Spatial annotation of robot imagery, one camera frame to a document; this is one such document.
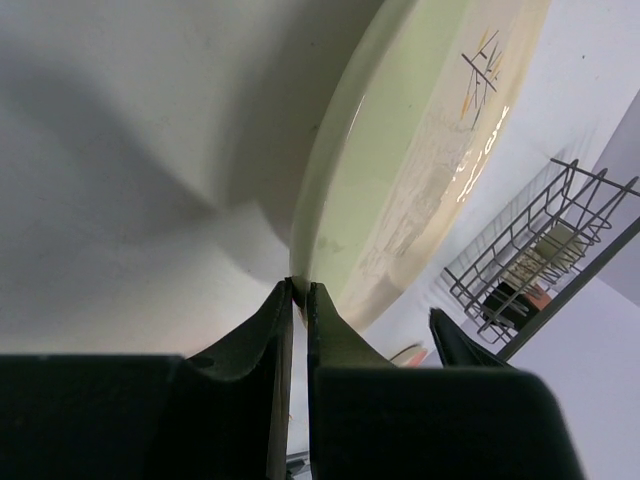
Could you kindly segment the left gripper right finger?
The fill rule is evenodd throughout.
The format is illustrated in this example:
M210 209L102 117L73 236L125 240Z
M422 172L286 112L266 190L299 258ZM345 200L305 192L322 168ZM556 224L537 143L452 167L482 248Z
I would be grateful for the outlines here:
M317 479L580 479L558 402L516 368L402 368L306 300L311 472Z

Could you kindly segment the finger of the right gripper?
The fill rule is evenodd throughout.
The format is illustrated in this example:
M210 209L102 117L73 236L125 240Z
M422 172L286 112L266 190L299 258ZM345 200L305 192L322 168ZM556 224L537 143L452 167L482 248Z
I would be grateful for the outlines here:
M440 308L431 308L429 329L444 367L511 368L506 361L474 342Z

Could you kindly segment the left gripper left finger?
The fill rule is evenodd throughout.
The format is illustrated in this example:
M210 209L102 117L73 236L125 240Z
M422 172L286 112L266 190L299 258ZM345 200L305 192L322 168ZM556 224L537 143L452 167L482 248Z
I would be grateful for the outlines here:
M282 479L292 285L179 355L5 355L5 479Z

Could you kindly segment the orange mug white inside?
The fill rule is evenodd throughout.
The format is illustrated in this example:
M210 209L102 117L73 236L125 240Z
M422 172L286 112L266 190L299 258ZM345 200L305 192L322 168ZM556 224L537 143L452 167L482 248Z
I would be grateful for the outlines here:
M525 298L538 310L542 311L552 300L551 296L544 290L528 291Z

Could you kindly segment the grey-green ceramic cup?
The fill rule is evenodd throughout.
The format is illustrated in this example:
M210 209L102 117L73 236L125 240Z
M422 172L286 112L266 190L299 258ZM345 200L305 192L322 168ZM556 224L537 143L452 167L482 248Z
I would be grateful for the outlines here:
M546 232L534 246L538 255L564 273L584 257L585 250L581 236L575 236L571 228L561 223Z

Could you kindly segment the green and cream plate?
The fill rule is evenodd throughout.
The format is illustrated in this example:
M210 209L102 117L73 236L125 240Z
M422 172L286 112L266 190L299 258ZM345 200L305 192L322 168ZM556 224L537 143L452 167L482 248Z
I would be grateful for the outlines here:
M545 1L386 1L319 126L294 213L296 287L355 330L424 270L492 156Z

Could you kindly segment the small beige speckled cup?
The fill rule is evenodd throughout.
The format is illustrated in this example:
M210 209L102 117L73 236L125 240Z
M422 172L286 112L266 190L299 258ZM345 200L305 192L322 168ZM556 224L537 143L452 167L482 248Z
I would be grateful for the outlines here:
M503 274L503 280L514 290L533 291L539 280L538 270L544 259L532 249L521 252Z

